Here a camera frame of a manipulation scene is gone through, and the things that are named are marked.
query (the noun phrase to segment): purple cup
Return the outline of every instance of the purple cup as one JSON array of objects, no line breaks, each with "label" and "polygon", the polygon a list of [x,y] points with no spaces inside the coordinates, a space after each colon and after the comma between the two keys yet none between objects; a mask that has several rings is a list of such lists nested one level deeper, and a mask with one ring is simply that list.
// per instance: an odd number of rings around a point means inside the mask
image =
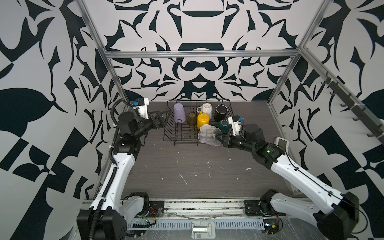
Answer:
[{"label": "purple cup", "polygon": [[175,105],[173,105],[173,115],[175,123],[185,122],[185,111],[183,104],[176,103]]}]

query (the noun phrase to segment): clear plastic sheet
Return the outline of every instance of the clear plastic sheet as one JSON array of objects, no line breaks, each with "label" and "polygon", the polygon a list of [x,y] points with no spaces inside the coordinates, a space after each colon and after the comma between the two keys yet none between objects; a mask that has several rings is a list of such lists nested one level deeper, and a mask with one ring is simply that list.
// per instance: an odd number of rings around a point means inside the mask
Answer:
[{"label": "clear plastic sheet", "polygon": [[[281,217],[283,228],[274,235],[268,235],[261,230],[254,229],[232,229],[216,230],[215,240],[326,240],[320,231],[313,225],[297,218],[289,216]],[[149,229],[141,237],[142,240],[189,240],[192,229],[190,230],[153,230]]]}]

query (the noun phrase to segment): patterned wallpaper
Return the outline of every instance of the patterned wallpaper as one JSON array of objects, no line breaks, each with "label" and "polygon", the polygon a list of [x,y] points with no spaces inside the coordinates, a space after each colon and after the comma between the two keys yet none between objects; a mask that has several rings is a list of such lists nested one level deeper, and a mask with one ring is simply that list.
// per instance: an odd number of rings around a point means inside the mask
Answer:
[{"label": "patterned wallpaper", "polygon": [[[383,115],[383,19],[381,0],[335,0],[316,30],[312,51],[364,104]],[[384,237],[378,212],[384,202],[384,146],[323,79],[301,58],[273,102],[278,119],[303,168],[360,199],[360,222],[351,238]]]},{"label": "patterned wallpaper", "polygon": [[72,0],[0,3],[2,239],[67,239],[118,95]]},{"label": "patterned wallpaper", "polygon": [[268,100],[289,57],[134,58],[112,64],[129,99]]},{"label": "patterned wallpaper", "polygon": [[110,51],[292,49],[321,0],[86,0]]}]

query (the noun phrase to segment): black wire dish rack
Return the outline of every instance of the black wire dish rack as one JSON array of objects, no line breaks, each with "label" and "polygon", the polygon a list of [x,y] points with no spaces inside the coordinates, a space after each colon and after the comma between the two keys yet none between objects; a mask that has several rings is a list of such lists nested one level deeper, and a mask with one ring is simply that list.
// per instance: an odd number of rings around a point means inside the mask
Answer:
[{"label": "black wire dish rack", "polygon": [[[228,99],[221,100],[170,100],[167,101],[167,110],[171,111],[167,125],[164,128],[164,137],[165,142],[173,142],[174,146],[176,144],[188,144],[193,143],[197,146],[199,145],[199,140],[197,138],[199,134],[199,129],[196,125],[189,126],[187,121],[183,123],[175,123],[174,114],[173,114],[173,105],[176,103],[183,104],[186,119],[190,112],[196,113],[196,109],[202,106],[204,103],[210,103],[212,105],[212,116],[215,115],[216,107],[218,105],[224,105],[228,108],[228,112],[225,116],[225,119],[233,116],[231,101]],[[217,126],[218,122],[212,119],[209,121],[209,124],[212,126]]]}]

